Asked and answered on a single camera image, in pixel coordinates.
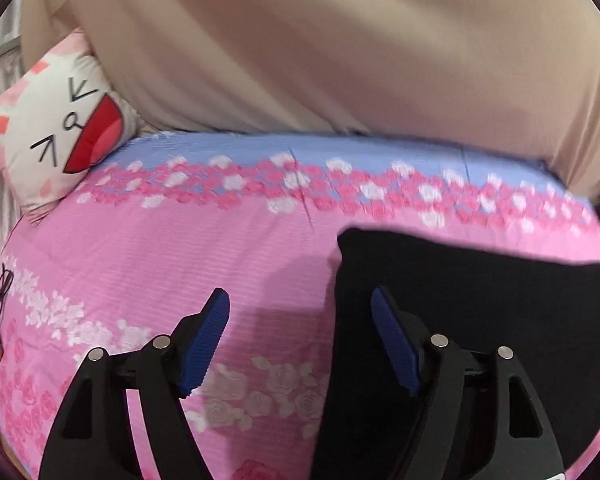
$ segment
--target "beige clothing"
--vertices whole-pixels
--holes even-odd
[[[25,0],[31,65],[75,25],[153,126],[361,130],[543,158],[600,202],[591,0]]]

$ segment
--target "blue rubber pad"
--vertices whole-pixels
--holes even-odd
[[[218,294],[206,314],[198,334],[184,354],[182,376],[178,387],[184,396],[202,384],[211,359],[216,352],[224,327],[229,321],[229,295],[226,292]]]
[[[400,327],[400,321],[395,317],[391,305],[384,297],[382,290],[376,288],[371,294],[371,315],[389,355],[391,366],[398,383],[406,388],[412,396],[420,392],[418,355],[409,339]]]

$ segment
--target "bed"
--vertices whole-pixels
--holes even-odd
[[[0,272],[15,273],[0,365],[8,446],[36,478],[88,350],[138,349],[221,286],[232,317],[205,383],[184,402],[190,428],[216,479],[255,470],[304,480],[329,379],[336,236],[351,225],[600,262],[592,208],[539,163],[359,136],[135,139],[39,226],[20,222],[0,254]],[[130,402],[144,477],[157,479]],[[568,478],[599,449],[600,432]]]
[[[11,32],[18,1],[3,20]],[[38,227],[13,229],[0,251],[0,270],[16,278],[0,440],[32,478],[86,352],[139,348],[216,286],[230,292],[233,317],[185,403],[204,457],[219,479],[307,478],[329,377],[336,235],[347,226],[600,262],[600,0],[404,0],[400,9],[418,11],[404,42],[392,23],[405,15],[384,12],[400,10],[394,0],[26,1],[26,68],[80,25],[148,121],[143,133],[296,132],[133,140]],[[370,9],[385,27],[364,19]],[[0,25],[7,86],[20,70],[11,32]],[[279,41],[263,43],[271,34]],[[374,40],[358,51],[361,38]],[[405,132],[526,160],[370,137]],[[0,248],[17,218],[0,179]],[[144,477],[157,480],[135,398],[132,421]],[[600,430],[568,478],[596,455],[581,478],[600,479]]]

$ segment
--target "cat face pillow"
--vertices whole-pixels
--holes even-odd
[[[0,96],[0,170],[37,222],[137,129],[76,30]]]

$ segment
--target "metal screw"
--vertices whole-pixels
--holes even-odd
[[[99,361],[104,356],[102,348],[94,348],[89,352],[89,361]]]
[[[511,359],[513,357],[513,350],[508,346],[501,346],[498,348],[498,355],[503,359]]]
[[[437,346],[438,348],[444,348],[449,344],[449,339],[442,334],[432,335],[430,341],[433,346]]]
[[[154,348],[162,350],[171,344],[171,338],[168,335],[159,335],[154,339]]]

